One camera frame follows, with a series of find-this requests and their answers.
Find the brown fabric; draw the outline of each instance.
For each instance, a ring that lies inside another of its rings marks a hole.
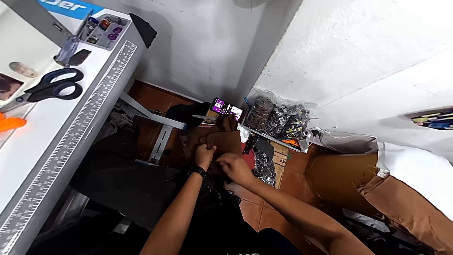
[[[195,159],[197,147],[206,143],[208,148],[217,146],[212,162],[224,153],[232,152],[241,155],[241,132],[237,130],[234,115],[219,116],[213,127],[196,127],[187,134],[184,154],[187,159]],[[219,166],[211,163],[211,174],[221,174]]]
[[[358,192],[377,172],[377,154],[321,155],[307,165],[305,175],[310,189],[322,199],[363,215],[381,218],[381,213]]]
[[[433,247],[438,255],[453,255],[453,221],[411,187],[389,176],[374,177],[359,192],[395,225]]]

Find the plastic bag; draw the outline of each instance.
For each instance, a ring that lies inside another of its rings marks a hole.
[[[267,118],[269,117],[275,103],[275,94],[265,90],[257,89],[258,96],[251,107],[244,125],[257,131],[264,131]]]
[[[287,104],[275,105],[266,122],[265,133],[278,138],[289,118],[297,114],[303,106],[293,104],[288,107]]]
[[[310,121],[309,111],[305,108],[291,116],[279,135],[280,140],[300,140]]]
[[[275,187],[274,162],[259,149],[253,148],[253,151],[255,152],[255,171],[253,174],[264,183]]]

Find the smartphone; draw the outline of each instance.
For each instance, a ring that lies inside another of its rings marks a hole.
[[[234,114],[236,116],[236,120],[239,120],[242,114],[241,109],[230,103],[225,102],[220,98],[215,98],[209,109],[221,115]]]

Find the scissor blade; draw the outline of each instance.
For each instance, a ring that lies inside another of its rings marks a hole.
[[[5,113],[11,111],[12,109],[16,109],[17,107],[28,104],[29,102],[27,101],[27,99],[30,97],[30,95],[30,93],[25,93],[20,97],[16,97],[13,101],[0,108],[0,113]]]
[[[217,119],[217,117],[210,117],[210,116],[203,116],[203,115],[192,115],[192,117],[208,119],[208,120],[216,120]]]

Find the purple thread spool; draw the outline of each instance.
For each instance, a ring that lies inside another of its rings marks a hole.
[[[115,29],[113,29],[113,33],[115,33],[116,35],[121,33],[121,31],[123,31],[123,29],[121,27],[115,27]]]
[[[116,40],[116,38],[118,38],[118,36],[116,34],[109,34],[108,38],[110,39],[110,41],[114,41]]]

